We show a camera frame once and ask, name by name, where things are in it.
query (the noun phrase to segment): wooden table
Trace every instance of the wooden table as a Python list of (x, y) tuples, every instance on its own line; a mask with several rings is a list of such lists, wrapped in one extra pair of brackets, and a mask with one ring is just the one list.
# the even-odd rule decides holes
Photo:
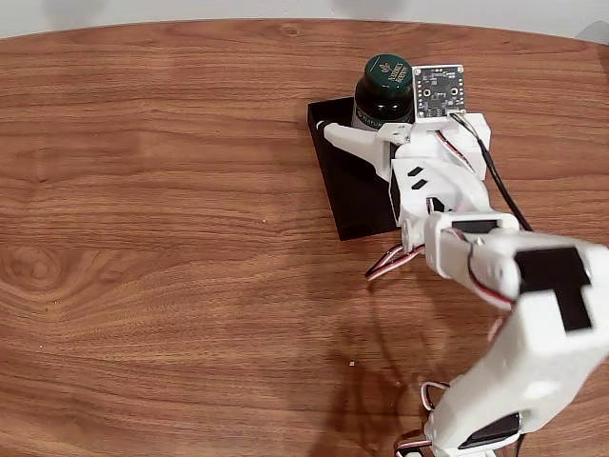
[[(2, 41), (0, 454), (389, 456), (416, 434), (420, 380), (470, 367), (496, 315), (423, 259), (369, 288), (398, 233), (338, 240), (306, 106), (379, 51), (463, 63), (533, 226), (609, 243), (607, 47), (275, 20)], [(607, 411), (605, 364), (522, 455), (606, 454)]]

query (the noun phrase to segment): jar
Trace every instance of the jar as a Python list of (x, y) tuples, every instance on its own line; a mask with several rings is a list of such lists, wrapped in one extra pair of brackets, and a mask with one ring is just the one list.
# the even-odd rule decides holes
[(399, 55), (379, 54), (355, 88), (351, 127), (378, 130), (385, 122), (414, 122), (412, 68)]

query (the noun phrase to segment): jar label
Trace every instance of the jar label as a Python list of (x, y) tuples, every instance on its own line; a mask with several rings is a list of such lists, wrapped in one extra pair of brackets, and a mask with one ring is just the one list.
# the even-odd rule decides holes
[[(407, 122), (408, 116), (399, 117), (398, 119), (393, 119), (391, 121), (382, 121), (381, 119), (377, 119), (376, 117), (372, 117), (369, 114), (363, 112), (357, 105), (355, 105), (355, 115), (353, 116), (355, 121), (359, 120), (362, 124), (364, 124), (369, 129), (378, 130), (383, 124), (387, 122)], [(359, 127), (355, 125), (355, 122), (352, 123), (352, 127)]]

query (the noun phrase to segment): black tray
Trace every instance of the black tray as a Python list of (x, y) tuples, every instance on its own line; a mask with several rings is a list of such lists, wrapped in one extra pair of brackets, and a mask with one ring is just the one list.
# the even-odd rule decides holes
[(377, 176), (372, 165), (334, 148), (315, 128), (319, 121), (350, 126), (352, 112), (353, 98), (308, 106), (308, 126), (341, 241), (397, 229), (388, 183)]

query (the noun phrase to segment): white robotic arm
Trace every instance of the white robotic arm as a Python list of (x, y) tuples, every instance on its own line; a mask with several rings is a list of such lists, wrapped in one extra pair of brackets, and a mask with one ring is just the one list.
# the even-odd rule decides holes
[(481, 114), (460, 114), (465, 129), (448, 114), (376, 132), (318, 125), (389, 183), (404, 261), (424, 250), (439, 275), (511, 312), (430, 412), (428, 441), (400, 444), (399, 457), (422, 445), (437, 457), (492, 456), (569, 405), (609, 353), (609, 249), (523, 231), (513, 215), (492, 210), (474, 136), (488, 149), (490, 129)]

